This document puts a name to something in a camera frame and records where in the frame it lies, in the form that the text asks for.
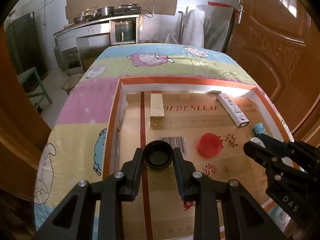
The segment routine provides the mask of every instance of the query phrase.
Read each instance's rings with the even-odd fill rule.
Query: stool leg
[[[42,89],[45,97],[47,98],[47,100],[49,101],[49,103],[52,104],[52,101],[51,101],[51,99],[50,99],[47,91],[45,90],[43,84],[42,84],[42,81],[41,81],[41,79],[40,79],[40,77],[39,77],[39,74],[38,74],[37,70],[35,70],[35,75],[36,75],[36,78],[37,78],[37,80],[38,80],[38,82],[39,82],[39,86],[41,87],[41,89]]]

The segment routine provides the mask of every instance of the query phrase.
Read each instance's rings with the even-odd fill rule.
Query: white plastic bag
[[[204,15],[201,10],[191,10],[183,15],[184,32],[182,37],[183,45],[203,48],[204,45]]]
[[[169,43],[169,44],[179,44],[176,40],[176,38],[173,36],[172,33],[168,33],[167,38],[165,39],[164,43]]]

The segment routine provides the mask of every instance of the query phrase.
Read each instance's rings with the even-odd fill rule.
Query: black round cap
[[[152,141],[144,148],[143,159],[150,168],[154,170],[163,170],[172,162],[172,147],[169,143],[164,141]]]

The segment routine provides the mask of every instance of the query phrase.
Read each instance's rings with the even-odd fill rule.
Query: pink cartoon sheep
[[[168,58],[168,56],[159,55],[158,53],[137,53],[127,56],[127,58],[130,59],[136,67],[159,66],[167,62],[174,63],[174,61]]]

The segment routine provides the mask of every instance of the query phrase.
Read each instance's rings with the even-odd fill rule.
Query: dark cabinet
[[[28,13],[14,20],[6,30],[6,37],[11,62],[17,75],[36,67],[40,78],[44,79],[48,70],[38,41],[35,13]],[[23,84],[23,88],[26,92],[30,92],[37,85],[36,77],[32,75]]]

